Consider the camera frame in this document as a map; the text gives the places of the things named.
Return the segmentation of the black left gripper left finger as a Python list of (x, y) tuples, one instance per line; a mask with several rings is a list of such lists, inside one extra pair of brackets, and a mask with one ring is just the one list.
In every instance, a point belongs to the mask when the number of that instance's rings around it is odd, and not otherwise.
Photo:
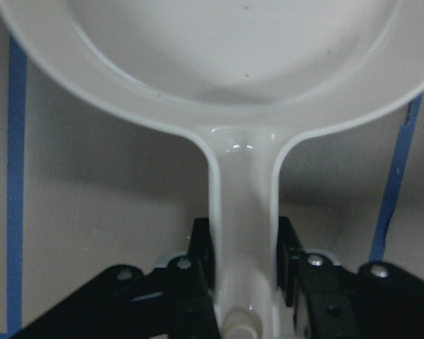
[(215, 256), (209, 221), (194, 221), (188, 250), (148, 275), (133, 266), (105, 269), (18, 338), (218, 338), (210, 294)]

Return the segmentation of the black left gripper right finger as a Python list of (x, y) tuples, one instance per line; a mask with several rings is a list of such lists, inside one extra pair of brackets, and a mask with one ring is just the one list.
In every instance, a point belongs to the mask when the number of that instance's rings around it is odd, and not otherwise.
[(303, 248), (278, 219), (277, 285), (298, 338), (424, 338), (424, 280), (375, 261), (355, 273)]

